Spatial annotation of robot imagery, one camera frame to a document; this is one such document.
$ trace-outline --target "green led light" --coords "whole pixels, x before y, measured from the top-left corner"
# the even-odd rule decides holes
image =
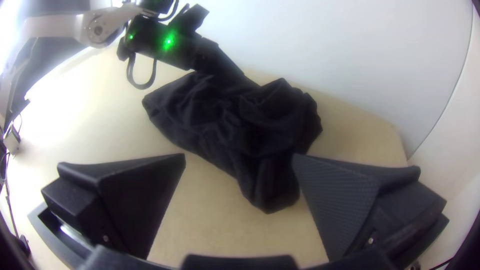
[[[165,39],[162,41],[161,49],[163,51],[169,51],[175,45],[175,32],[170,32],[166,35]]]

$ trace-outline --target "beige table surface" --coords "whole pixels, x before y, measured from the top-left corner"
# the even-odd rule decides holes
[[[139,56],[138,82],[152,62]],[[58,162],[93,164],[185,153],[186,169],[158,230],[148,260],[178,267],[187,254],[269,256],[290,254],[300,267],[328,261],[303,197],[292,207],[264,214],[242,196],[236,181],[195,154],[169,142],[142,107],[145,94],[186,71],[159,63],[157,79],[137,90],[125,77],[116,46],[75,57],[39,81],[23,111],[21,152],[8,179],[14,217],[29,239],[39,269],[64,269],[30,225],[27,214],[43,198],[40,189],[58,177]],[[275,77],[245,72],[265,84]],[[336,98],[291,82],[317,101],[322,134],[309,150],[317,157],[363,164],[407,165],[395,128],[383,119]]]

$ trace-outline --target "black cloth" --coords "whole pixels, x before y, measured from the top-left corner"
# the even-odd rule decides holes
[[[172,143],[237,179],[265,213],[300,196],[291,167],[322,132],[317,103],[283,78],[258,86],[192,72],[145,96],[150,120]]]

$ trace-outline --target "white wall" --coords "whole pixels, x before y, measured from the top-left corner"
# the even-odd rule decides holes
[[[340,97],[393,123],[407,156],[459,78],[470,0],[181,0],[239,65]]]
[[[473,14],[465,66],[445,112],[409,160],[421,167],[420,181],[448,202],[450,223],[422,256],[429,269],[451,258],[480,209],[480,18]]]

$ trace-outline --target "white curved backdrop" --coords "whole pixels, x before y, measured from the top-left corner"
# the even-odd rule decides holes
[[[470,0],[181,0],[210,11],[199,33],[239,65],[329,93],[384,117],[407,156],[457,83]]]

